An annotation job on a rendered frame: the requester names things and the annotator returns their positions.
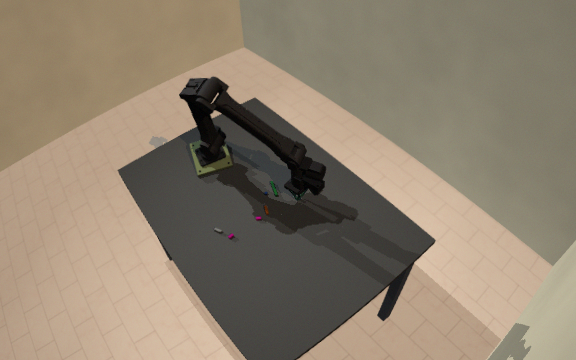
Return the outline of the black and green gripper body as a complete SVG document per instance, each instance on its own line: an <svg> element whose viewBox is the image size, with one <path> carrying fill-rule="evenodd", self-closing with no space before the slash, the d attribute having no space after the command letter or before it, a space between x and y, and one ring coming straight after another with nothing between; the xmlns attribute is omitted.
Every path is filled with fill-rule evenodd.
<svg viewBox="0 0 576 360"><path fill-rule="evenodd" d="M303 176L305 176L305 174L304 174ZM303 177L303 176L294 176L294 175L291 173L291 179L284 184L284 188L287 189L287 190L289 189L289 190L293 191L293 193L296 194L296 195L301 195L301 194L307 189L307 187L304 187L302 190L299 190L299 189L295 188L295 187L293 186L293 177L301 178L301 177Z"/></svg>

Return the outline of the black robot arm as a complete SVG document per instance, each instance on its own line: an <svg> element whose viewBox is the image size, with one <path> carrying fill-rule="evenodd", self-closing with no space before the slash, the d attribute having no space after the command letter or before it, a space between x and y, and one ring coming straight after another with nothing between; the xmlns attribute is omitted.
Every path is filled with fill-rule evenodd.
<svg viewBox="0 0 576 360"><path fill-rule="evenodd" d="M187 102L200 132L202 142L200 147L195 150L195 153L201 167L226 157L222 147L226 144L224 141L226 134L221 131L220 127L213 124L210 115L215 110L267 145L280 160L287 164L288 169L291 170L294 176L303 176L305 174L301 178L293 177L293 186L295 188L302 190L307 187L314 196L317 196L318 193L320 194L325 187L323 178L326 166L313 161L312 158L306 157L307 150L302 143L294 142L290 138L281 135L236 102L228 94L228 88L227 84L214 76L211 78L190 78L186 88L184 87L179 94L180 98ZM217 93L218 96L212 103Z"/></svg>

